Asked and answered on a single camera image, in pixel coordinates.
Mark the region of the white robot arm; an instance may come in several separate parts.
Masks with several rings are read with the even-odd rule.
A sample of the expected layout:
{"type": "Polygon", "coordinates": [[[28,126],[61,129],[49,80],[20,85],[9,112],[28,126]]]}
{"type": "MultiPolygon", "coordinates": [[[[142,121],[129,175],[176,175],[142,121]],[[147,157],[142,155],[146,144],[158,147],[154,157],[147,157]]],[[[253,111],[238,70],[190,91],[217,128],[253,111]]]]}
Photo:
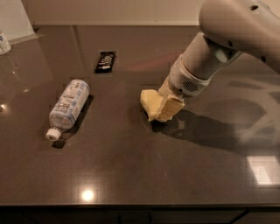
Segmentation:
{"type": "Polygon", "coordinates": [[[213,75],[241,53],[280,71],[280,18],[262,0],[205,0],[199,32],[158,90],[163,100],[151,120],[166,122],[200,94],[213,75]]]}

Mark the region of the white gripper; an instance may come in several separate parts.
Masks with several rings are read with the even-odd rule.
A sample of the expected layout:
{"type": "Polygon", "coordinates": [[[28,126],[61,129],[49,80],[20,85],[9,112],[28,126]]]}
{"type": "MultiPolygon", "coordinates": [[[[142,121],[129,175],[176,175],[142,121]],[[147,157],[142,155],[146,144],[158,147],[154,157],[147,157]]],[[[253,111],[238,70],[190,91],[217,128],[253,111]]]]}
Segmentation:
{"type": "Polygon", "coordinates": [[[211,78],[203,80],[191,74],[179,55],[171,67],[168,78],[158,90],[157,113],[155,119],[160,122],[170,121],[184,106],[183,100],[172,95],[173,92],[184,97],[199,95],[210,83],[211,78]]]}

